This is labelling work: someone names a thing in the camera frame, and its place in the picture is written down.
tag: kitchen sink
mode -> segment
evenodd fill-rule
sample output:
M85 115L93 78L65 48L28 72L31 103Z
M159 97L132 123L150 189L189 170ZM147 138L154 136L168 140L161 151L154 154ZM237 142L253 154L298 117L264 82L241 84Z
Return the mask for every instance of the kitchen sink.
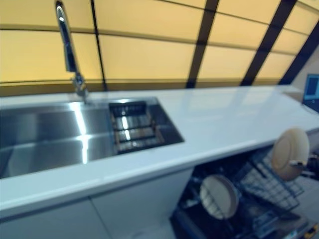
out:
M2 107L0 178L179 142L156 98Z

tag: dish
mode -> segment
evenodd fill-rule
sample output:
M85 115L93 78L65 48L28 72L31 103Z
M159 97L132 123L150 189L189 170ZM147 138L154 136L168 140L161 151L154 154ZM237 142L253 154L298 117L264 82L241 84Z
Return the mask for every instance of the dish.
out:
M199 196L205 210L219 220L228 219L237 211L238 192L235 186L222 175L206 177L200 186Z
M283 180L294 180L307 165L309 150L309 139L305 131L300 128L285 131L274 145L272 169Z

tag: white cabinet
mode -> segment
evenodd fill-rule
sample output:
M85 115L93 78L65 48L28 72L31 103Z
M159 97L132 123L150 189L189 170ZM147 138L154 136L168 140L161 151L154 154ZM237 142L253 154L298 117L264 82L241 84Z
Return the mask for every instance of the white cabinet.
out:
M0 224L1 239L109 239L89 200Z
M192 169L92 197L114 239L134 238L167 220L174 211Z

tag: faucet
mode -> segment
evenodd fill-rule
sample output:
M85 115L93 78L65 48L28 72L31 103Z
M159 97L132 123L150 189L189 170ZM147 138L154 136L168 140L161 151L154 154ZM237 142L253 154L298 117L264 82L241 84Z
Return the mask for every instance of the faucet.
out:
M68 19L66 16L65 9L63 7L63 3L61 1L56 1L55 11L64 45L66 70L75 73L75 76L71 78L73 85L75 86L75 92L78 96L82 97L83 102L86 103L88 90L86 88L85 80L79 70L79 66L74 51L73 41L70 34Z

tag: white countertop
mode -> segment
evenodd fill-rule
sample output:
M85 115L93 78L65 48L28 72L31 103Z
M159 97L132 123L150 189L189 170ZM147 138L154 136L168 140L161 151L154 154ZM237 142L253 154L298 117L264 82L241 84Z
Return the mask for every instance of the white countertop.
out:
M93 99L157 97L185 142L0 180L0 217L104 192L274 142L286 129L319 128L319 115L287 87L92 93ZM1 98L2 106L67 102L74 94Z

